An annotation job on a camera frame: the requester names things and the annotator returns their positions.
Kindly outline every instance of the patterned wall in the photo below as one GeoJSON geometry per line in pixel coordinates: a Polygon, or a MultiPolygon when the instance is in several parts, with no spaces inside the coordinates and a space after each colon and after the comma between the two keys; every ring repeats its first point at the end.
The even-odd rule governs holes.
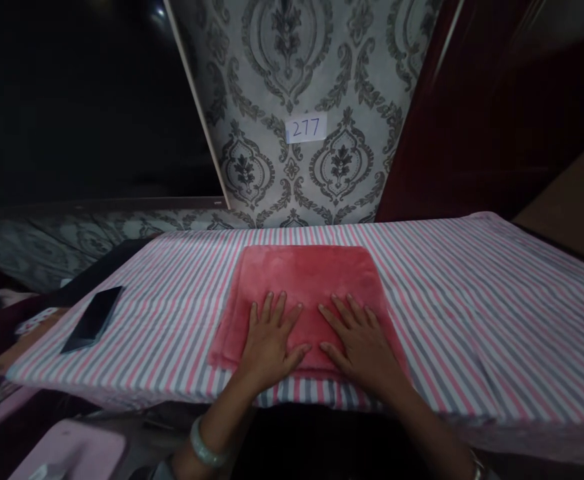
{"type": "Polygon", "coordinates": [[[0,221],[0,269],[58,287],[124,239],[369,222],[441,0],[172,0],[232,210],[0,221]],[[324,111],[324,141],[285,122],[324,111]]]}

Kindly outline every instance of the pink and gray striped fabric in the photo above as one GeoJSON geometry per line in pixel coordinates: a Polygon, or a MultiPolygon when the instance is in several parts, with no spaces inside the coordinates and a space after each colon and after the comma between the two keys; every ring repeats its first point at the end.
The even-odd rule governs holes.
{"type": "MultiPolygon", "coordinates": [[[[492,213],[166,233],[94,290],[126,287],[96,346],[59,354],[90,294],[20,358],[8,378],[110,408],[212,402],[229,375],[205,359],[246,245],[368,248],[415,388],[435,411],[463,428],[550,425],[583,435],[584,263],[492,213]]],[[[283,401],[376,408],[360,390],[334,381],[288,379],[258,398],[261,406],[283,401]]]]}

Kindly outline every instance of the smartphone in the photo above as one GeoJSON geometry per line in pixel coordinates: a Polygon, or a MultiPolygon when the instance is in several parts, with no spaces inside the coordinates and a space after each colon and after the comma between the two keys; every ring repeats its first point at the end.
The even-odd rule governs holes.
{"type": "Polygon", "coordinates": [[[68,353],[91,347],[99,341],[114,312],[114,306],[123,291],[123,287],[98,292],[83,312],[72,333],[68,337],[61,353],[68,353]]]}

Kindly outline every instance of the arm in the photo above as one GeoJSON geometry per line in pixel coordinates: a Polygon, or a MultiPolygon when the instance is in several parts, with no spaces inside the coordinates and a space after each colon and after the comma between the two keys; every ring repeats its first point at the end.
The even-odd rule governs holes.
{"type": "Polygon", "coordinates": [[[320,305],[319,310],[345,346],[321,349],[342,372],[396,414],[406,432],[441,480],[472,480],[475,464],[470,449],[456,438],[422,400],[403,374],[372,310],[347,296],[351,311],[332,296],[342,320],[320,305]]]}
{"type": "MultiPolygon", "coordinates": [[[[274,309],[271,308],[273,298],[272,292],[268,293],[261,315],[257,314],[257,304],[252,304],[250,328],[239,367],[201,420],[199,434],[211,452],[223,454],[230,450],[256,396],[286,378],[310,350],[310,345],[298,345],[290,353],[286,352],[287,338],[303,306],[297,305],[282,318],[285,292],[279,295],[274,309]]],[[[176,480],[203,480],[216,473],[199,460],[189,440],[174,454],[172,470],[176,480]]]]}

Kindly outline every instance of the folded towel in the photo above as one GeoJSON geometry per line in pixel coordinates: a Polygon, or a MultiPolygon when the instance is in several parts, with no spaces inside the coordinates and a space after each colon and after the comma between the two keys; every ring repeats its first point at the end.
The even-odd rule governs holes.
{"type": "Polygon", "coordinates": [[[409,374],[401,342],[390,320],[379,272],[363,247],[331,245],[254,245],[242,252],[234,272],[230,294],[212,343],[208,362],[214,367],[235,370],[241,360],[249,328],[253,301],[263,304],[267,292],[287,293],[286,310],[298,303],[304,308],[287,342],[292,347],[310,343],[298,370],[292,375],[313,379],[340,379],[341,374],[319,348],[333,343],[344,351],[336,332],[318,310],[320,303],[338,316],[331,301],[334,293],[344,299],[350,293],[360,305],[377,315],[390,347],[406,375],[409,374]]]}

